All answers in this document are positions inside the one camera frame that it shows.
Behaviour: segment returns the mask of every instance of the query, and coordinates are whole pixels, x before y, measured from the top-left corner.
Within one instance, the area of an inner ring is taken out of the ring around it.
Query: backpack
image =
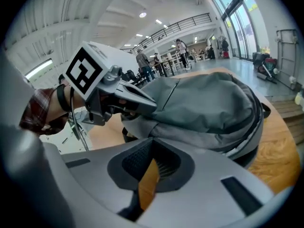
[[[270,115],[247,85],[227,73],[158,78],[142,90],[157,109],[138,117],[122,115],[126,142],[159,137],[234,160],[257,151],[263,119]]]

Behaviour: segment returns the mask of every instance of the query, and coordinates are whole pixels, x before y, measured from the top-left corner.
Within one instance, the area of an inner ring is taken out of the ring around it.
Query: wood grain surface
[[[238,78],[223,67],[177,75],[174,78],[213,72],[226,72]],[[254,89],[253,91],[261,102],[270,107],[271,115],[265,119],[257,157],[248,170],[264,181],[276,194],[296,183],[300,174],[300,158],[292,135],[278,111],[264,96]],[[119,115],[114,115],[103,127],[94,126],[89,132],[93,147],[99,149],[124,143],[122,129]]]

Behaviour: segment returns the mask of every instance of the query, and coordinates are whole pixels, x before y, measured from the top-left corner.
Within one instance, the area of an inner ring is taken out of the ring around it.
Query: plaid sleeve
[[[20,127],[30,130],[39,135],[51,135],[60,132],[66,122],[67,118],[60,117],[46,124],[48,108],[54,88],[37,89],[30,99],[20,121]]]

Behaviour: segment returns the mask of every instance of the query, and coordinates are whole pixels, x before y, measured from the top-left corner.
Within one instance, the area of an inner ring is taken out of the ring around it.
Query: black rectangular slot
[[[262,207],[260,201],[257,200],[235,177],[222,179],[221,182],[246,216],[251,215]]]
[[[66,166],[67,166],[68,168],[72,168],[72,167],[76,167],[76,166],[80,166],[80,165],[87,164],[87,163],[89,163],[89,162],[90,162],[89,159],[83,158],[83,159],[79,159],[79,160],[76,160],[76,161],[67,162],[67,163],[66,163]]]

